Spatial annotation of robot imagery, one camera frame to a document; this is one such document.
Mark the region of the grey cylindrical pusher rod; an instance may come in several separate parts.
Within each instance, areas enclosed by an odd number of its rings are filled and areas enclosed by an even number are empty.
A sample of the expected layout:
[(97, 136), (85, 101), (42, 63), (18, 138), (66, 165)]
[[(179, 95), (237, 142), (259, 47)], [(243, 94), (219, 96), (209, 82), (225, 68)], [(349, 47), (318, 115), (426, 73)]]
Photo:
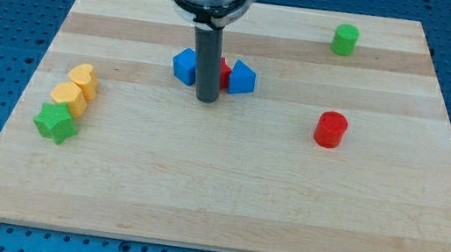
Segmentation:
[(194, 30), (195, 38), (195, 90), (200, 102), (213, 103), (220, 94), (222, 30), (204, 29), (198, 26)]

